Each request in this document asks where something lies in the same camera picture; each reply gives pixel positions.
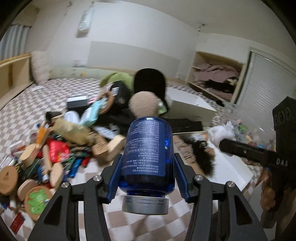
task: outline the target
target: white wall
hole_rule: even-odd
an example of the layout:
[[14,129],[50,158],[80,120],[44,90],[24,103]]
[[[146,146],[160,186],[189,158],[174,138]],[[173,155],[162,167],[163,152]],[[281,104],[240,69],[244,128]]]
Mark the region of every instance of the white wall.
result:
[[87,59],[91,41],[127,44],[181,60],[178,73],[185,79],[197,44],[196,30],[158,10],[117,1],[96,3],[88,35],[77,37],[79,21],[89,4],[88,0],[75,1],[66,16],[67,1],[41,9],[26,50],[47,49],[52,66],[72,66],[74,59]]
[[291,54],[288,57],[261,43],[229,35],[200,33],[197,41],[196,51],[218,54],[246,63],[249,48],[253,47],[267,52],[291,67],[296,68],[296,45],[290,49]]

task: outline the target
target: checkered mattress cover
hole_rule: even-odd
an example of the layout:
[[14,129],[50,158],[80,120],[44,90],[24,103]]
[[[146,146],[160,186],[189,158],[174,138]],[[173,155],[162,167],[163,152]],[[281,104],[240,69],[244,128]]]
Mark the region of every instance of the checkered mattress cover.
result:
[[[97,96],[100,93],[100,80],[96,79],[54,79],[44,84],[44,89],[30,93],[35,84],[25,89],[21,94],[11,100],[0,111],[0,160],[9,153],[9,145],[18,140],[29,143],[29,135],[34,132],[37,123],[44,120],[47,111],[65,111],[66,98],[78,95]],[[189,87],[170,86],[202,97],[218,110],[212,124],[220,124],[222,107],[214,101],[204,97],[201,93]],[[105,166],[99,166],[95,159],[91,159],[86,168],[80,167],[75,178],[70,179],[72,185],[84,183],[93,176],[100,174]],[[243,193],[248,199],[260,178],[262,168],[249,166],[254,176]],[[180,195],[178,186],[167,196],[169,199],[169,212],[167,215],[138,215],[121,211],[123,195],[117,190],[111,204],[103,205],[107,227],[112,241],[183,241],[189,225],[192,204],[187,204]],[[83,217],[83,202],[79,202],[79,234],[80,240],[85,241],[85,228]],[[34,222],[29,215],[22,212],[25,217],[24,224],[15,235],[18,241],[27,240]],[[16,214],[7,209],[2,214],[9,227]]]

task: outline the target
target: white box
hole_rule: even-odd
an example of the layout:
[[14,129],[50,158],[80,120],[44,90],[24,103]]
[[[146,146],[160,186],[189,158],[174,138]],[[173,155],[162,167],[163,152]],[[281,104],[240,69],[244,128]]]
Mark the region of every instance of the white box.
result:
[[174,88],[166,88],[165,99],[170,110],[165,118],[187,118],[201,121],[203,126],[210,126],[216,110],[199,96]]

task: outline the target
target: screw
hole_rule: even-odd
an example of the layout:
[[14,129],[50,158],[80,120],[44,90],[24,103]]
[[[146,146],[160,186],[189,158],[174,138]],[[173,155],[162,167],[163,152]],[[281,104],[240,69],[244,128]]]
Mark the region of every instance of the screw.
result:
[[196,181],[201,181],[203,179],[203,176],[202,175],[196,175],[194,178],[195,178]]
[[96,176],[93,177],[93,180],[95,182],[99,182],[100,180],[102,180],[102,177],[100,175],[96,175]]
[[69,183],[68,182],[62,183],[62,188],[67,188],[67,187],[69,187]]
[[235,186],[234,182],[232,182],[232,181],[227,182],[227,185],[231,188],[233,188]]

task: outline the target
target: pillow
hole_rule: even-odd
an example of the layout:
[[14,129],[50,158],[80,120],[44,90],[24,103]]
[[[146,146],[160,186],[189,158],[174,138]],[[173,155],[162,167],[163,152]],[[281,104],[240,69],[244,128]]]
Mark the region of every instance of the pillow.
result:
[[33,51],[31,56],[31,68],[37,84],[44,84],[49,79],[48,56],[43,51]]

